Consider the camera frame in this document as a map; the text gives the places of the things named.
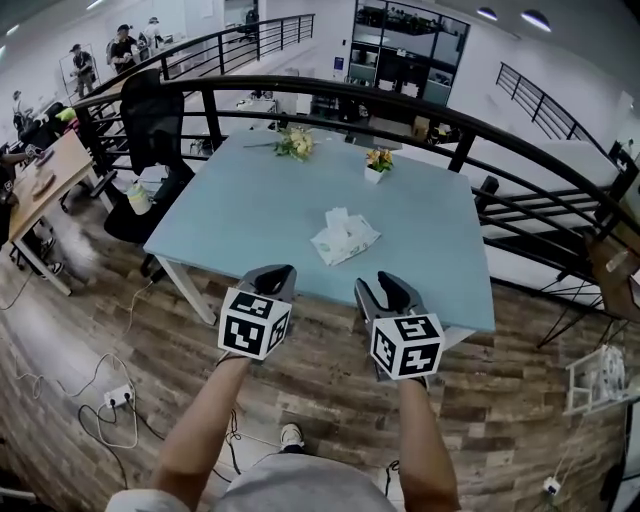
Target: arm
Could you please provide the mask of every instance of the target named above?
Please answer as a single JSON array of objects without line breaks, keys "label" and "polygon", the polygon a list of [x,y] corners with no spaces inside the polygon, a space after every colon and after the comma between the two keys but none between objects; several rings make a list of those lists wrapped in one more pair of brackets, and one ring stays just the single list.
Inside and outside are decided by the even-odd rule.
[{"label": "arm", "polygon": [[151,488],[196,510],[227,433],[250,359],[228,359],[213,372],[162,446]]},{"label": "arm", "polygon": [[409,512],[460,508],[453,463],[431,409],[429,394],[415,380],[398,383],[400,393],[400,485]]}]

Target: wooden desk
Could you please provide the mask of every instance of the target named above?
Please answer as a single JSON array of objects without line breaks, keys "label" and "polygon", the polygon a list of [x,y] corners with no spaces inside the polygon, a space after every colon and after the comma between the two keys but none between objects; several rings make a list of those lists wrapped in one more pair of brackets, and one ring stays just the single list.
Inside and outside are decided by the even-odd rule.
[{"label": "wooden desk", "polygon": [[593,265],[593,276],[598,281],[604,309],[612,316],[640,323],[640,308],[633,302],[629,276],[640,267],[640,259],[632,253],[613,272],[607,271],[607,262],[622,248],[609,239],[599,242],[587,238],[587,251]]},{"label": "wooden desk", "polygon": [[[75,132],[71,131],[58,139],[53,146],[53,156],[42,166],[43,172],[52,171],[56,175],[53,184],[37,199],[31,195],[31,190],[36,179],[36,167],[29,165],[17,177],[14,185],[14,192],[18,197],[19,204],[11,211],[11,222],[9,224],[9,242],[22,252],[22,254],[33,265],[42,272],[62,293],[71,295],[71,290],[57,277],[54,276],[47,265],[27,247],[22,241],[22,237],[38,222],[45,214],[46,210],[66,194],[72,187],[77,185],[86,177],[94,185],[98,183],[93,167],[91,156],[84,148]],[[107,211],[111,211],[113,206],[106,194],[101,194],[101,200]]]}]

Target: white flower pot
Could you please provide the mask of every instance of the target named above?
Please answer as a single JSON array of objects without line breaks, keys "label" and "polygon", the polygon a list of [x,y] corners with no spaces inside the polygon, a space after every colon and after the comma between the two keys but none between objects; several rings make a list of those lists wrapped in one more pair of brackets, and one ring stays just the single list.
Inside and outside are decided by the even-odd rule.
[{"label": "white flower pot", "polygon": [[378,183],[382,179],[383,174],[385,174],[384,171],[378,172],[369,166],[364,168],[364,179],[371,183]]}]

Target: flower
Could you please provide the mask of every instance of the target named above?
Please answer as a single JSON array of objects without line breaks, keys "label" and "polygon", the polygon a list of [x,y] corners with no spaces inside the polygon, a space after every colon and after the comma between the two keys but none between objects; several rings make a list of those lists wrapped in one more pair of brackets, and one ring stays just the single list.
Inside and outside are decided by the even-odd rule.
[{"label": "flower", "polygon": [[308,130],[291,128],[281,131],[282,141],[276,143],[275,150],[279,156],[289,155],[297,160],[306,160],[313,151],[313,138]]},{"label": "flower", "polygon": [[393,156],[388,149],[367,151],[367,167],[378,172],[389,171],[393,167]]}]

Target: electrical outlet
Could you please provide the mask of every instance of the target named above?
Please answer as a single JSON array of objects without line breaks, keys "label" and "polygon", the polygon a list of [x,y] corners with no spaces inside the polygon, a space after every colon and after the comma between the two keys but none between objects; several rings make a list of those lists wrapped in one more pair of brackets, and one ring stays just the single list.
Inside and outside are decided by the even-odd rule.
[{"label": "electrical outlet", "polygon": [[560,484],[552,476],[545,479],[544,484],[542,484],[542,488],[545,491],[547,491],[551,496],[555,496],[560,492]]},{"label": "electrical outlet", "polygon": [[125,384],[124,386],[120,386],[113,391],[109,391],[104,394],[104,403],[106,407],[112,407],[111,400],[114,401],[113,407],[122,407],[127,404],[127,399],[125,398],[125,394],[129,396],[129,401],[133,401],[133,391],[129,384]]}]

